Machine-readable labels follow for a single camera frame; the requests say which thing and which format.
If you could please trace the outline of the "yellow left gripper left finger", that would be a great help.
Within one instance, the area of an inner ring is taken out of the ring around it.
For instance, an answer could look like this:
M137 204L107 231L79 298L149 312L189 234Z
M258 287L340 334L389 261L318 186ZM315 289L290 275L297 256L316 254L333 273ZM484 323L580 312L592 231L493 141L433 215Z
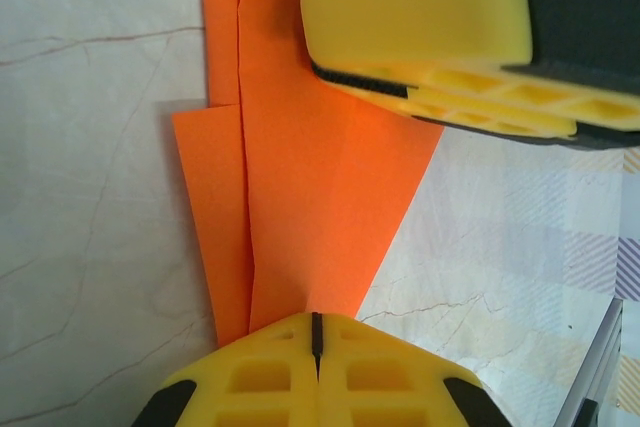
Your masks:
M319 427L320 315L296 314L170 375L131 427Z

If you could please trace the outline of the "aluminium side rail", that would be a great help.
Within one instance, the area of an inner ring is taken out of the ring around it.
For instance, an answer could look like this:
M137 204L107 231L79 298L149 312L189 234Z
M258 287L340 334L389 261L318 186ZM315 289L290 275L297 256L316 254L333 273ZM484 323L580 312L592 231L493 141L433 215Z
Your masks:
M615 427L623 301L614 298L553 427Z

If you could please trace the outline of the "orange paper sheet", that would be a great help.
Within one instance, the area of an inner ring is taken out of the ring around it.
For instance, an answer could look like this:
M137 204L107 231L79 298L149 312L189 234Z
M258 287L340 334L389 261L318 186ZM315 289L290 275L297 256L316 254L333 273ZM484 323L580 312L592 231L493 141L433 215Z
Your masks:
M208 104L172 118L220 345L356 315L442 134L318 79L299 2L202 0Z

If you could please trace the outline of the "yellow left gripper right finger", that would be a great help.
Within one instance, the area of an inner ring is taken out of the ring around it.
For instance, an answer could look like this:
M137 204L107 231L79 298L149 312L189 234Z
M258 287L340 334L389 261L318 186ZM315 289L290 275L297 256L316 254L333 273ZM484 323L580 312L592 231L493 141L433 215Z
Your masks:
M511 427L470 370L338 314L313 314L318 427Z

